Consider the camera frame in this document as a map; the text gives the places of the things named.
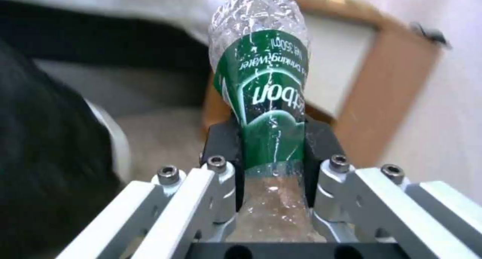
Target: silver metal arm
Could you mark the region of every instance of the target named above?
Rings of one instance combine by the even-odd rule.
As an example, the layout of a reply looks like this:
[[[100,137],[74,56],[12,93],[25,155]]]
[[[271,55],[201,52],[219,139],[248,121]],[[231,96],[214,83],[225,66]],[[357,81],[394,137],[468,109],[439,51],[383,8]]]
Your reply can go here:
[[[412,184],[396,165],[358,169],[334,155],[320,165],[312,224],[329,242],[397,242],[412,258],[482,256],[482,208],[443,182]],[[167,166],[130,183],[58,256],[184,258],[193,240],[220,242],[236,226],[235,170],[212,156],[186,176]]]
[[[134,259],[183,258],[193,239],[219,242],[236,226],[234,175],[213,156],[187,177],[167,166],[151,183],[133,181],[57,258],[119,258],[139,235]]]
[[[410,184],[394,165],[355,170],[343,159],[321,164],[312,211],[329,241],[397,241],[410,257],[478,258],[480,207],[446,184]]]

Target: white wall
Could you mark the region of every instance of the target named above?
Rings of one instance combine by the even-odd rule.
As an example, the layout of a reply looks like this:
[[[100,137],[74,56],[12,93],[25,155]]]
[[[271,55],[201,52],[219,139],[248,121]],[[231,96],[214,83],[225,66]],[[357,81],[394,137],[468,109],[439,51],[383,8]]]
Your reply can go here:
[[[442,30],[445,51],[380,163],[444,180],[482,204],[482,0],[366,0]]]

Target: black fabric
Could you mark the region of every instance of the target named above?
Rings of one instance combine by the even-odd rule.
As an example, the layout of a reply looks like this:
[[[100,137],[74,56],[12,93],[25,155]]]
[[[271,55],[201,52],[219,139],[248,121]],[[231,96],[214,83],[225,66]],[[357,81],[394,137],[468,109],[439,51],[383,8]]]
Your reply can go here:
[[[107,129],[76,92],[0,41],[0,256],[70,242],[115,197]]]
[[[206,80],[208,48],[181,29],[0,0],[0,38],[31,58],[151,67]]]

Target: white cloth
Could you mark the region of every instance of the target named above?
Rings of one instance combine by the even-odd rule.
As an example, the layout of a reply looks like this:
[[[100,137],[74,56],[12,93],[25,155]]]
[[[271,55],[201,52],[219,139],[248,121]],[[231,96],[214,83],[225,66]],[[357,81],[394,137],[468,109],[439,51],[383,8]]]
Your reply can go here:
[[[172,24],[208,44],[211,16],[224,0],[19,0],[38,5]]]

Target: mounting hole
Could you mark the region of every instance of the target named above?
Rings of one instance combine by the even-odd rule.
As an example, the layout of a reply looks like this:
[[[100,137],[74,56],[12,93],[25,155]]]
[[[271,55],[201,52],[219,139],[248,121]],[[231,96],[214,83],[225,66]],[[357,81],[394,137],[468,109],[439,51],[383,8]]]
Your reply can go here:
[[[378,228],[375,231],[375,238],[381,238],[381,237],[390,237],[390,234],[384,228]]]
[[[234,245],[226,251],[224,259],[253,259],[253,254],[246,246]]]
[[[164,174],[172,174],[174,172],[174,168],[171,167],[171,166],[165,166],[164,168],[162,168],[162,173]]]
[[[362,254],[352,246],[339,245],[334,250],[335,259],[363,259]]]
[[[220,157],[220,156],[213,156],[211,158],[211,162],[213,162],[213,163],[221,163],[222,161],[223,161],[223,158]]]
[[[400,173],[400,168],[394,166],[394,165],[388,165],[387,170],[391,173],[399,174]]]
[[[346,157],[343,156],[343,155],[337,155],[337,156],[335,156],[334,159],[335,159],[336,161],[338,161],[338,162],[343,162],[343,163],[346,162]]]
[[[200,240],[201,238],[203,238],[203,233],[201,232],[201,230],[197,230],[196,234],[194,235],[194,239]]]
[[[154,206],[152,208],[151,216],[157,217],[157,215],[159,215],[159,208],[157,206]]]
[[[357,196],[356,203],[357,203],[358,207],[362,207],[363,206],[363,199],[360,196]]]

